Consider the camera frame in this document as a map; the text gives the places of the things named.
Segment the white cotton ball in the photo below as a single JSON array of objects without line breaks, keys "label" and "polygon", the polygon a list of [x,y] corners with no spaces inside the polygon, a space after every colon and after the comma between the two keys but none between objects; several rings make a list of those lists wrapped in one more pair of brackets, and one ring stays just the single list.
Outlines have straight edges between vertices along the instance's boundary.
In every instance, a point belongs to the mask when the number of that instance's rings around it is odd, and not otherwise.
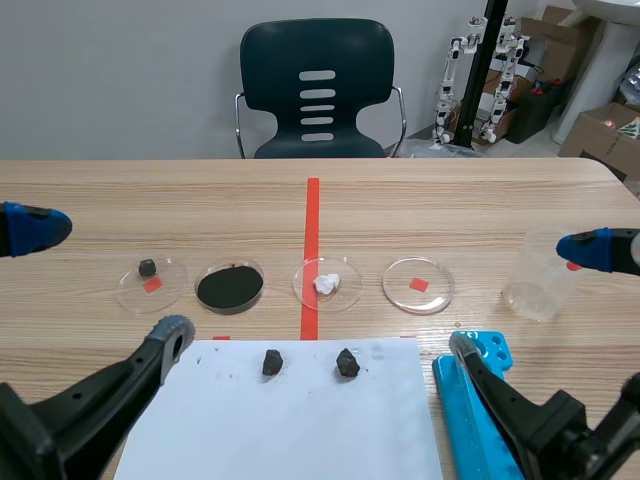
[{"label": "white cotton ball", "polygon": [[340,285],[340,275],[337,273],[329,273],[327,275],[320,275],[313,281],[313,285],[316,287],[316,291],[323,295],[329,295],[334,289]]}]

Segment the black pole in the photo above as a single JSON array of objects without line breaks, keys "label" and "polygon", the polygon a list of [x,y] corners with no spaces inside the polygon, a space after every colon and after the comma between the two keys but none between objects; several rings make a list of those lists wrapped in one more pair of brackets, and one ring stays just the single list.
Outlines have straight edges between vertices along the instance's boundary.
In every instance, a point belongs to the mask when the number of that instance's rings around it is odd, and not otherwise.
[{"label": "black pole", "polygon": [[489,0],[484,16],[487,19],[487,27],[484,31],[482,44],[478,47],[478,51],[473,56],[471,64],[471,72],[469,73],[469,81],[464,91],[462,99],[462,108],[460,109],[460,118],[456,127],[456,134],[453,137],[454,145],[462,147],[471,147],[471,134],[473,133],[473,122],[478,113],[478,105],[480,105],[480,97],[486,82],[487,73],[493,60],[493,52],[496,49],[496,41],[500,34],[502,19],[507,9],[508,0]]}]

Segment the small red square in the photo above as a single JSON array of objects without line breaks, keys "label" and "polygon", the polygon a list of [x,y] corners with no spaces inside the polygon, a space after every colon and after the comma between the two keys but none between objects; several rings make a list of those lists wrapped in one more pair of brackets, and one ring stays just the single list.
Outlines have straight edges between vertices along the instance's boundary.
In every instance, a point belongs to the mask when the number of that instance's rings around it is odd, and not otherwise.
[{"label": "small red square", "polygon": [[429,286],[429,282],[416,277],[413,280],[411,280],[411,285],[409,285],[409,288],[413,288],[414,290],[418,290],[419,292],[424,292],[427,290],[428,286]]},{"label": "small red square", "polygon": [[160,277],[153,277],[148,282],[145,282],[143,287],[147,293],[153,293],[162,287],[162,280],[160,280]]}]

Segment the black chair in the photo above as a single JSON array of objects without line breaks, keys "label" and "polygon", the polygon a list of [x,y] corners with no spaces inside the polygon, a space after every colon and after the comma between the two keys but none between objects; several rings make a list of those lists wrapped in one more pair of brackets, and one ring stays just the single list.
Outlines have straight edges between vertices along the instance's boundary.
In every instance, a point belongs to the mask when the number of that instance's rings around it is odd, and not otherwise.
[{"label": "black chair", "polygon": [[381,23],[360,19],[309,19],[261,23],[242,38],[240,67],[244,93],[236,95],[236,139],[240,135],[238,102],[271,112],[276,135],[255,158],[384,157],[379,143],[360,133],[356,116],[364,107],[398,93],[402,134],[407,122],[402,91],[394,87],[393,40]]}]

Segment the white paper sheet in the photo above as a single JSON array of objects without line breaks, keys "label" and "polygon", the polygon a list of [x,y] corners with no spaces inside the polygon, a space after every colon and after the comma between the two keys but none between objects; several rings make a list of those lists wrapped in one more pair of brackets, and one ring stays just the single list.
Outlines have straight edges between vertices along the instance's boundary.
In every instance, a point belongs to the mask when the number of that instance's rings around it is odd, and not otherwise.
[{"label": "white paper sheet", "polygon": [[[265,350],[284,366],[263,377]],[[361,366],[347,380],[336,357]],[[198,341],[132,429],[116,480],[441,480],[415,339]]]}]

